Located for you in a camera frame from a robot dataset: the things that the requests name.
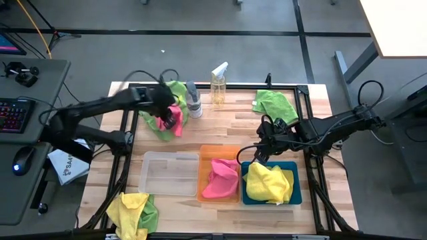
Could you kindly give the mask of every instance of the red cloth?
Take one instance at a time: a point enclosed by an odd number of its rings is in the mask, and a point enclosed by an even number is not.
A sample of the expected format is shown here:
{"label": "red cloth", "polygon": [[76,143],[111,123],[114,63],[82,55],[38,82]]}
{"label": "red cloth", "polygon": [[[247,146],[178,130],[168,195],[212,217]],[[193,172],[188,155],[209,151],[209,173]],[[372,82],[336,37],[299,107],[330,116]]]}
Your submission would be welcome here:
{"label": "red cloth", "polygon": [[[183,121],[183,113],[179,106],[170,106],[173,116],[176,119],[176,124],[171,128],[171,131],[175,134],[176,137],[181,137],[182,135],[182,121]],[[160,131],[165,131],[166,127],[163,124],[164,121],[160,119],[160,117],[155,118],[155,124],[160,129]]]}
{"label": "red cloth", "polygon": [[207,199],[229,197],[236,194],[239,184],[236,160],[212,159],[209,184],[201,195]]}

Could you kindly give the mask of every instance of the yellow cloth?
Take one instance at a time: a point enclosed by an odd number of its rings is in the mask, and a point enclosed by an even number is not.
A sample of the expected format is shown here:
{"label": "yellow cloth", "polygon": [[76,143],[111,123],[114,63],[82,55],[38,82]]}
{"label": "yellow cloth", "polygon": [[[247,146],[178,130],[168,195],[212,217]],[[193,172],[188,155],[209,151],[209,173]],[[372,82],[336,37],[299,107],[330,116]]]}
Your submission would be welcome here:
{"label": "yellow cloth", "polygon": [[117,226],[115,234],[121,240],[145,240],[147,238],[147,229],[137,227],[148,196],[147,193],[120,193],[108,206],[108,217]]}
{"label": "yellow cloth", "polygon": [[265,167],[259,163],[249,165],[244,176],[248,197],[267,203],[289,203],[294,190],[294,173],[279,166]]}

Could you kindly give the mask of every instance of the green cloth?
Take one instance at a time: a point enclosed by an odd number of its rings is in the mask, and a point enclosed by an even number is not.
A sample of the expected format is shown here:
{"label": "green cloth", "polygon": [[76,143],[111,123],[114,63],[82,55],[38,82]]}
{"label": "green cloth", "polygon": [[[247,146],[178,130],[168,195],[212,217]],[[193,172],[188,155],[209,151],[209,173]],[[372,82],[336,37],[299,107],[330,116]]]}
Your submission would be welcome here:
{"label": "green cloth", "polygon": [[281,118],[287,124],[298,119],[294,106],[286,99],[285,95],[270,90],[258,90],[256,92],[252,111],[265,113],[272,117],[273,121]]}
{"label": "green cloth", "polygon": [[[183,114],[183,121],[182,125],[184,126],[187,123],[188,120],[188,108],[187,103],[185,102],[185,93],[187,92],[187,88],[182,82],[179,81],[170,81],[166,83],[167,86],[171,89],[172,93],[174,95],[177,95],[179,98],[179,107],[181,108],[182,114]],[[166,131],[160,131],[157,125],[155,124],[155,117],[151,116],[148,113],[145,113],[143,111],[139,112],[139,115],[141,115],[145,122],[148,124],[148,126],[153,129],[154,133],[157,135],[157,137],[163,141],[171,141],[175,138],[175,134],[173,134],[172,131],[166,130]]]}
{"label": "green cloth", "polygon": [[159,213],[154,207],[154,195],[150,194],[142,210],[141,217],[138,221],[138,229],[147,229],[148,233],[154,233],[157,230]]}

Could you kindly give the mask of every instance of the gray bottle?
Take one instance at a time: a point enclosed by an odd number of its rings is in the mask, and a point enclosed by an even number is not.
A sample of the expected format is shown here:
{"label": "gray bottle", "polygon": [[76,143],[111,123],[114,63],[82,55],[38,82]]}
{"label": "gray bottle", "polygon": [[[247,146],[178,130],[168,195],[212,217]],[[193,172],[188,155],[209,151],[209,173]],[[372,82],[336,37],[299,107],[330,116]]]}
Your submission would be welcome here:
{"label": "gray bottle", "polygon": [[193,81],[188,81],[186,85],[187,93],[185,93],[185,100],[187,101],[189,116],[199,118],[203,113],[201,110],[200,92],[195,88]]}

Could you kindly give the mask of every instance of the gray floor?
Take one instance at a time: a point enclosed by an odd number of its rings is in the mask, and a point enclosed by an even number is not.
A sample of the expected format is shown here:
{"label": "gray floor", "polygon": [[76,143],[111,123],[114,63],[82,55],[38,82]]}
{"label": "gray floor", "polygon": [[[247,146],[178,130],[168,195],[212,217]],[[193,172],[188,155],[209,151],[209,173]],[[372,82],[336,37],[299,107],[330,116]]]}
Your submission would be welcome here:
{"label": "gray floor", "polygon": [[[292,0],[245,0],[241,7],[232,5],[231,0],[153,0],[148,6],[140,5],[138,0],[127,0],[126,4],[114,0],[33,2],[52,24],[63,28],[296,31]],[[340,0],[334,7],[329,0],[300,0],[300,8],[306,31],[368,31],[358,0]],[[0,13],[0,21],[14,27],[31,26],[15,5],[10,12]],[[37,35],[22,36],[43,49]],[[346,61],[351,63],[370,41],[369,38],[307,38],[314,79],[327,85],[334,113],[348,110],[332,60],[334,51],[343,51]],[[112,81],[121,81],[134,69],[157,75],[165,68],[174,68],[184,80],[203,81],[223,61],[230,64],[226,73],[228,81],[262,82],[271,72],[276,83],[307,82],[297,37],[84,35],[81,39],[61,40],[53,56],[71,61],[67,84],[82,101],[107,95]],[[354,89],[369,79],[384,83],[385,97],[393,94],[376,108],[384,116],[402,104],[409,93],[425,85],[426,80],[420,79],[394,94],[425,71],[427,60],[376,59],[354,81]],[[135,76],[135,80],[146,79]],[[82,86],[85,91],[78,92]],[[374,101],[378,90],[376,86],[367,87],[363,99]],[[64,103],[73,103],[64,89],[60,96]],[[85,123],[96,126],[91,119]],[[387,131],[381,131],[380,136],[389,140]],[[425,194],[393,196],[390,192],[391,187],[406,181],[392,147],[381,145],[369,132],[356,133],[344,144],[343,155],[361,230],[427,238]],[[0,227],[0,235],[72,228],[82,191],[83,186],[78,184],[51,189],[46,196],[46,202],[50,203],[48,214],[38,217],[35,211],[28,210],[20,225]]]}

